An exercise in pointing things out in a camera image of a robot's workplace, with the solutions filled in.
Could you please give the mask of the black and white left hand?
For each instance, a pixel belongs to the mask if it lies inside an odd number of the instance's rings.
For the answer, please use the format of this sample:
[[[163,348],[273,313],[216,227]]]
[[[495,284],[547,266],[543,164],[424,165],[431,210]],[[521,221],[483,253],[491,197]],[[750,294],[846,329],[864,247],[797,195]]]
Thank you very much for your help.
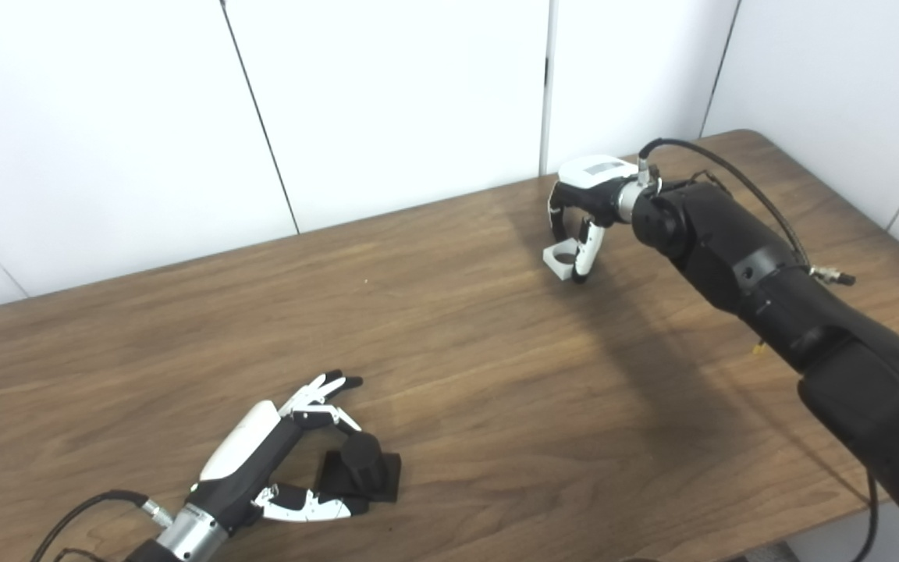
[[[346,436],[361,433],[349,414],[329,404],[361,384],[360,377],[332,370],[299,388],[282,406],[272,400],[257,402],[215,448],[186,503],[209,515],[228,536],[261,518],[313,522],[367,513],[370,503],[364,499],[270,481],[307,432],[334,426]]]

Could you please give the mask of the black and white right hand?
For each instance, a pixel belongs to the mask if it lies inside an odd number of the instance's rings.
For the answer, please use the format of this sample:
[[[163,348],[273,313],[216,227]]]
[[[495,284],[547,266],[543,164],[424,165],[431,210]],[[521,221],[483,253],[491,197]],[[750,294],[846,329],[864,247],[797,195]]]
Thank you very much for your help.
[[[543,251],[543,261],[560,280],[588,281],[606,229],[631,223],[642,192],[638,175],[638,165],[607,155],[561,165],[547,197],[554,245]]]

